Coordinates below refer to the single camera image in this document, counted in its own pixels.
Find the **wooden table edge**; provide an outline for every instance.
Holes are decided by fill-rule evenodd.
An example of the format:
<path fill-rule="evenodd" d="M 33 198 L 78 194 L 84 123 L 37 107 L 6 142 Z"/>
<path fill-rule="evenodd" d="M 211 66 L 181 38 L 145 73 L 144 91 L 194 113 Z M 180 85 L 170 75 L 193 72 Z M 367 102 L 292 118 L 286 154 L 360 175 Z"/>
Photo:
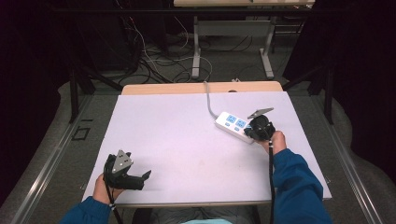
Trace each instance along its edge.
<path fill-rule="evenodd" d="M 209 92 L 283 91 L 277 81 L 209 82 Z M 126 85 L 121 95 L 206 93 L 204 83 L 167 83 Z"/>

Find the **desk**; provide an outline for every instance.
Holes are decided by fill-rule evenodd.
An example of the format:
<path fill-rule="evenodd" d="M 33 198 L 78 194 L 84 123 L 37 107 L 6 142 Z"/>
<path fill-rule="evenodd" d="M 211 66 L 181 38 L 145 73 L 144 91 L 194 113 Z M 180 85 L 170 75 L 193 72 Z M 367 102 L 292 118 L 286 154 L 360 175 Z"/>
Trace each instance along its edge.
<path fill-rule="evenodd" d="M 215 112 L 233 112 L 242 118 L 258 108 L 274 107 L 268 118 L 288 137 L 288 146 L 307 160 L 323 185 L 324 198 L 332 197 L 290 98 L 279 83 L 210 83 L 209 89 Z M 202 83 L 125 87 L 84 199 L 92 195 L 108 154 L 117 154 L 119 149 L 132 153 L 129 175 L 152 170 L 143 190 L 126 190 L 117 199 L 119 206 L 259 204 L 271 200 L 267 153 L 260 145 L 247 144 L 215 127 Z"/>
<path fill-rule="evenodd" d="M 315 0 L 175 0 L 176 7 L 274 7 L 313 5 Z M 270 21 L 198 21 L 194 17 L 194 59 L 192 62 L 192 78 L 198 78 L 201 50 L 199 35 L 255 35 L 266 36 L 264 48 L 260 49 L 262 64 L 268 79 L 274 78 L 268 51 L 271 45 L 276 17 Z"/>

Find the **blue jacket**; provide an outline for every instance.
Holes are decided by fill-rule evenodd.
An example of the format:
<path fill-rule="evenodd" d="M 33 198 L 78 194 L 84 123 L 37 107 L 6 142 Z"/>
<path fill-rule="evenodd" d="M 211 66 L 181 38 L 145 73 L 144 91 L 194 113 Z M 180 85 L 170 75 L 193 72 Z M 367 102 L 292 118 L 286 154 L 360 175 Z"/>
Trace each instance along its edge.
<path fill-rule="evenodd" d="M 275 224 L 332 223 L 322 203 L 323 187 L 302 156 L 284 149 L 274 156 L 274 167 Z M 73 207 L 61 223 L 107 223 L 109 214 L 107 204 L 88 197 Z"/>
<path fill-rule="evenodd" d="M 274 156 L 275 224 L 332 223 L 323 206 L 323 187 L 300 155 L 288 148 Z"/>

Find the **power strip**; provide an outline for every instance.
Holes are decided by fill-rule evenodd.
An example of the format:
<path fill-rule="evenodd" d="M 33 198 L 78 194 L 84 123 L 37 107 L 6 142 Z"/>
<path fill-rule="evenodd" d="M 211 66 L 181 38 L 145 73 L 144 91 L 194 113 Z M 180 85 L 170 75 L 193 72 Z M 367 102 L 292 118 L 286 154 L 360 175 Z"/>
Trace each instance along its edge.
<path fill-rule="evenodd" d="M 233 136 L 251 144 L 254 140 L 245 135 L 244 129 L 248 127 L 248 122 L 239 119 L 237 116 L 222 112 L 216 119 L 215 124 L 223 131 L 232 134 Z"/>

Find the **hand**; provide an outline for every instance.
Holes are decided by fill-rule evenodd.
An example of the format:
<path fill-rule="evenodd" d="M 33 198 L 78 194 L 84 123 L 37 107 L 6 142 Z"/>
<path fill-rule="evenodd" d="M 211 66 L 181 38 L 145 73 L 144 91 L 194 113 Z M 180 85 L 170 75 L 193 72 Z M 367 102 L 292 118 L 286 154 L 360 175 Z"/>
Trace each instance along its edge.
<path fill-rule="evenodd" d="M 274 155 L 287 147 L 285 135 L 281 131 L 274 132 L 271 140 L 274 146 L 273 148 Z M 269 152 L 269 141 L 257 141 L 257 143 L 262 145 L 265 148 L 265 151 L 267 151 L 267 153 Z"/>
<path fill-rule="evenodd" d="M 124 189 L 110 188 L 110 193 L 113 193 L 114 200 L 116 200 L 123 191 Z M 96 179 L 92 197 L 98 202 L 110 204 L 110 199 L 108 198 L 106 191 L 105 180 L 103 180 L 103 174 L 99 175 Z"/>

